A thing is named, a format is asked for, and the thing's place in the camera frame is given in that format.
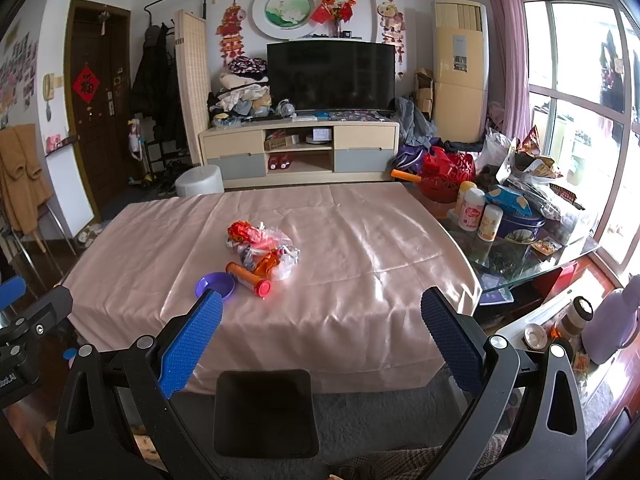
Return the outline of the pile of clothes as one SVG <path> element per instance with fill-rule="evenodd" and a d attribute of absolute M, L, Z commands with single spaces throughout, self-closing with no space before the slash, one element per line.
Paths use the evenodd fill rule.
<path fill-rule="evenodd" d="M 220 89 L 207 98 L 209 125 L 233 126 L 271 115 L 267 61 L 241 55 L 219 75 Z"/>

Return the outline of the white bottle pink label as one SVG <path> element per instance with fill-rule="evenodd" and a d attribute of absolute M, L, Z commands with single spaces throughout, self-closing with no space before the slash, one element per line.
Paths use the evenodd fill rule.
<path fill-rule="evenodd" d="M 462 230 L 474 232 L 480 225 L 485 208 L 485 193 L 480 188 L 471 188 L 465 194 L 464 203 L 458 219 Z"/>

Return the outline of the red plastic bag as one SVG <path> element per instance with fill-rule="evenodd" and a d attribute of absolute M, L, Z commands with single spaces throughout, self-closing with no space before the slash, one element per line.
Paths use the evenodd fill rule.
<path fill-rule="evenodd" d="M 448 153 L 435 146 L 422 157 L 420 177 L 418 188 L 429 200 L 454 203 L 461 183 L 475 180 L 474 158 L 469 153 Z"/>

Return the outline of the pink window curtain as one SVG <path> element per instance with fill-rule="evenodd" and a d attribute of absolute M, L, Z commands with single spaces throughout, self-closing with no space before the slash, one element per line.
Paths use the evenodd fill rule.
<path fill-rule="evenodd" d="M 523 140 L 529 132 L 526 23 L 522 0 L 489 0 L 504 75 L 503 133 Z"/>

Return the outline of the beige tv cabinet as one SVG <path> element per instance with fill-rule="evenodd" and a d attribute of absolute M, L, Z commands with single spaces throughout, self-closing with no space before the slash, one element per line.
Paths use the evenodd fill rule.
<path fill-rule="evenodd" d="M 198 162 L 217 166 L 228 190 L 390 178 L 399 125 L 268 120 L 198 135 Z"/>

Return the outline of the black trash bin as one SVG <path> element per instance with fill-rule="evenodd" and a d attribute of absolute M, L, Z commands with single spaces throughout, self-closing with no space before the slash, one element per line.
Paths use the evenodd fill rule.
<path fill-rule="evenodd" d="M 306 370 L 224 372 L 215 394 L 214 449 L 255 460 L 297 460 L 319 452 Z"/>

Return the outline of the blue round tin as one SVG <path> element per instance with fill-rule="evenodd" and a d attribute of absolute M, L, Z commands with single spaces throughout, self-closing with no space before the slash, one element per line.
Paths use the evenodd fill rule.
<path fill-rule="evenodd" d="M 489 205 L 502 210 L 497 235 L 504 240 L 518 244 L 533 243 L 546 223 L 525 196 L 513 188 L 496 185 L 487 193 L 486 200 Z"/>

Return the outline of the dark brown door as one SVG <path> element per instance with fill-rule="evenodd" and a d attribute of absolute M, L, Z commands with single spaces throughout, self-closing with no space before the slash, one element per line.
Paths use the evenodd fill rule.
<path fill-rule="evenodd" d="M 70 0 L 64 41 L 65 106 L 82 184 L 93 213 L 128 185 L 130 12 Z"/>

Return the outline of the silver foil wrapper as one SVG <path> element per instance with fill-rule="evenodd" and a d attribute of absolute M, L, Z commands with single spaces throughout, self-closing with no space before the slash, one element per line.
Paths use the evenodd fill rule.
<path fill-rule="evenodd" d="M 258 263 L 264 258 L 264 252 L 261 249 L 256 249 L 250 245 L 239 246 L 238 253 L 242 266 L 250 272 L 253 272 Z"/>

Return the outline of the beige folding screen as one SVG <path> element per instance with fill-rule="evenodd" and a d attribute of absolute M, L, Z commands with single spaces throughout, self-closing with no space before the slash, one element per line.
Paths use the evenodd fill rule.
<path fill-rule="evenodd" d="M 175 51 L 186 140 L 194 165 L 203 163 L 200 134 L 208 129 L 210 92 L 206 19 L 179 10 L 174 15 Z"/>

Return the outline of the brown hanging towel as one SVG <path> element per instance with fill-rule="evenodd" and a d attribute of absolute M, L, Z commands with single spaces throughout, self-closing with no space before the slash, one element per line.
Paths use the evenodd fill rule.
<path fill-rule="evenodd" d="M 32 234 L 39 207 L 54 195 L 37 154 L 34 124 L 1 130 L 1 200 L 14 231 Z"/>

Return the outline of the black flat television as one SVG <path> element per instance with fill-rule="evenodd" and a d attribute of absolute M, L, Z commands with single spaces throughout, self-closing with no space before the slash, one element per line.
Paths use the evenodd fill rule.
<path fill-rule="evenodd" d="M 267 46 L 273 103 L 296 110 L 375 110 L 395 99 L 395 50 L 389 44 L 306 39 Z"/>

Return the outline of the white whiteboard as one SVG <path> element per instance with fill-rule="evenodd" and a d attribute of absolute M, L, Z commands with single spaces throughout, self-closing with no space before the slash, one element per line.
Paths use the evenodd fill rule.
<path fill-rule="evenodd" d="M 78 235 L 92 221 L 94 214 L 82 183 L 73 145 L 66 145 L 46 157 L 54 191 L 53 206 L 64 232 Z"/>

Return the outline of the beige standing air conditioner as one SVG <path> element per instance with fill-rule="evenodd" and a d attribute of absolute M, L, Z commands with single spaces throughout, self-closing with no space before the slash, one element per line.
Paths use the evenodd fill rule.
<path fill-rule="evenodd" d="M 483 133 L 489 78 L 484 4 L 436 0 L 433 122 L 444 140 L 475 143 Z"/>

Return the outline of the white round stool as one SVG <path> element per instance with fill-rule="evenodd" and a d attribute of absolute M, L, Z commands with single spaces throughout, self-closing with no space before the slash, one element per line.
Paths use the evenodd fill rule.
<path fill-rule="evenodd" d="M 197 166 L 178 177 L 175 189 L 179 197 L 219 194 L 224 192 L 224 180 L 218 166 Z"/>

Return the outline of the orange cylindrical tube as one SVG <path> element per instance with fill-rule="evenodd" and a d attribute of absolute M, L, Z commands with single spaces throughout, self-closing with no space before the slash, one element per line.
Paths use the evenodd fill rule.
<path fill-rule="evenodd" d="M 238 283 L 254 292 L 259 298 L 266 298 L 271 292 L 271 282 L 268 278 L 246 270 L 239 263 L 229 262 L 226 265 L 226 272 L 231 274 Z"/>

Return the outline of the orange paper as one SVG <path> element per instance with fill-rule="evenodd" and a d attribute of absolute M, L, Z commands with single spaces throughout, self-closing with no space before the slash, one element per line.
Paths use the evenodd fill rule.
<path fill-rule="evenodd" d="M 270 278 L 274 269 L 277 269 L 280 264 L 280 250 L 273 249 L 268 254 L 265 254 L 254 267 L 254 273 L 262 278 Z"/>

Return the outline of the purple plastic plate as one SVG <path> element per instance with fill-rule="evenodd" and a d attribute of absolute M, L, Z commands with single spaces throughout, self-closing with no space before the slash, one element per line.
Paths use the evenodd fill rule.
<path fill-rule="evenodd" d="M 221 299 L 226 301 L 235 290 L 235 278 L 227 272 L 213 272 L 204 275 L 195 285 L 196 298 L 203 296 L 208 290 L 218 292 Z"/>

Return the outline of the red crumpled wrapper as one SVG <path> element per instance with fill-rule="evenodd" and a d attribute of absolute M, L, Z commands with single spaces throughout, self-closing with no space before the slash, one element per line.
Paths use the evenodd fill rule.
<path fill-rule="evenodd" d="M 248 221 L 235 221 L 227 230 L 228 239 L 235 244 L 259 244 L 264 233 Z"/>

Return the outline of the oval lotus wall picture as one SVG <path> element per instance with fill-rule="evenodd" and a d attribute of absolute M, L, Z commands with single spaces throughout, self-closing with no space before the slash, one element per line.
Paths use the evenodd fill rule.
<path fill-rule="evenodd" d="M 320 0 L 254 0 L 250 17 L 264 35 L 277 40 L 295 40 L 314 33 L 311 19 Z"/>

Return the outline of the white yellow capped bottle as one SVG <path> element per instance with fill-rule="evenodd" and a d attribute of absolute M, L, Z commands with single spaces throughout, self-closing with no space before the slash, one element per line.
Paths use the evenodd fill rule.
<path fill-rule="evenodd" d="M 468 192 L 471 188 L 476 188 L 476 184 L 473 181 L 463 181 L 460 183 L 459 189 L 458 189 L 458 196 L 457 196 L 457 201 L 456 201 L 456 206 L 454 206 L 454 214 L 456 216 L 460 216 L 460 212 L 464 203 L 464 199 L 465 199 L 465 194 L 466 192 Z"/>

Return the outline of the clear plastic bag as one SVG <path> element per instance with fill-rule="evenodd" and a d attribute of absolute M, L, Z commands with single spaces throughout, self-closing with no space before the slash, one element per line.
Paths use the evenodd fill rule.
<path fill-rule="evenodd" d="M 297 248 L 285 232 L 280 229 L 268 228 L 268 226 L 265 226 L 262 222 L 260 222 L 256 228 L 262 230 L 264 233 L 264 239 L 261 243 L 250 244 L 250 246 L 256 249 L 261 249 L 264 252 L 264 255 L 268 254 L 268 252 L 271 252 L 273 249 L 280 250 L 280 264 L 277 269 L 272 271 L 268 280 L 277 282 L 287 280 L 299 263 L 300 249 Z M 241 245 L 248 245 L 233 243 L 228 239 L 228 234 L 226 244 L 232 252 L 235 252 L 238 255 L 239 258 L 238 247 Z"/>

